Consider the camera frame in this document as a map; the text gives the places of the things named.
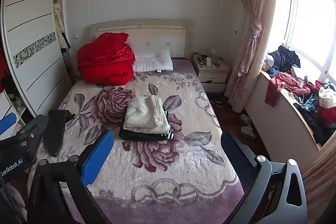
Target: shoe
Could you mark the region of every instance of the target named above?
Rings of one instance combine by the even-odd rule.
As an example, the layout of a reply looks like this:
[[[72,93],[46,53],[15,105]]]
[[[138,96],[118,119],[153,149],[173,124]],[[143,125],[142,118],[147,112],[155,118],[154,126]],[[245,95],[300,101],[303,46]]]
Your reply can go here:
[[[223,102],[219,98],[209,99],[209,101],[219,107],[224,107]]]
[[[248,127],[251,127],[251,119],[250,119],[250,117],[248,117],[248,116],[242,114],[242,115],[240,115],[239,120],[240,120],[240,122],[241,122],[243,125],[248,126]]]
[[[241,127],[239,133],[248,139],[257,138],[257,136],[253,133],[252,127]]]

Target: window sill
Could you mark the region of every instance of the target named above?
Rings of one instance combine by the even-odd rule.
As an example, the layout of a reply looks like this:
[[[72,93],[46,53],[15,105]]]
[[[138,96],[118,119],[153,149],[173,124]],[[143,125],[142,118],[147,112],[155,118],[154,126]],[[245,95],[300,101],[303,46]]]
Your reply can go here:
[[[267,78],[267,80],[270,80],[271,77],[269,77],[268,73],[264,72],[264,71],[261,71],[261,74]],[[292,99],[291,97],[289,97],[289,91],[288,90],[285,90],[285,89],[282,89],[281,90],[281,95],[288,101],[288,103],[291,105],[292,109],[293,109],[293,113],[296,113],[300,120],[302,121],[302,124],[307,128],[307,131],[309,132],[311,138],[313,139],[314,143],[316,144],[318,150],[322,150],[322,148],[331,140],[333,139],[335,133],[329,138],[329,140],[323,145],[321,146],[319,143],[316,143],[315,142],[315,139],[313,137],[313,131],[311,130],[310,126],[307,124],[307,122],[305,121],[305,119],[303,118],[303,116],[301,115],[301,113],[294,107],[293,103],[297,103],[297,101],[295,99]]]

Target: white pillow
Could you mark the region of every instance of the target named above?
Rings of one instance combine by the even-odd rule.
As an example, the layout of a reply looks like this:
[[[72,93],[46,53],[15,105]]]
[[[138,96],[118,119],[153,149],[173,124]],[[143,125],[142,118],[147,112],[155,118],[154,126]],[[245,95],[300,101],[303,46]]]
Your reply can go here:
[[[157,55],[154,49],[133,49],[132,47],[131,49],[134,52],[135,59],[138,57],[155,57]]]
[[[156,60],[155,57],[135,57],[135,62],[133,64],[133,71],[135,72],[153,70],[161,72],[164,69],[163,65]]]
[[[173,70],[173,61],[171,61],[169,49],[162,48],[158,60],[163,65],[164,70]]]

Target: headboard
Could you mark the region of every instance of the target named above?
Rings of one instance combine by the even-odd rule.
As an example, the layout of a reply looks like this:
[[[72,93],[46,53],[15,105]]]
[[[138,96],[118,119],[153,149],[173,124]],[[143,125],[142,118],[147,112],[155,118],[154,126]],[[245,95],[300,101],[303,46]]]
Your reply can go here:
[[[90,25],[91,40],[105,32],[129,34],[127,44],[132,49],[170,49],[171,57],[190,56],[189,28],[191,23],[184,19],[125,19]]]

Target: red comforter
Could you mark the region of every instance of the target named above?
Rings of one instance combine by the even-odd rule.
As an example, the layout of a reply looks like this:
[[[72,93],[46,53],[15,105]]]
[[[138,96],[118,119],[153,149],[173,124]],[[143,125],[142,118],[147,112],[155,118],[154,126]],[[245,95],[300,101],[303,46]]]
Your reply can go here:
[[[88,83],[125,85],[133,78],[134,53],[126,33],[103,33],[77,52],[78,70]]]

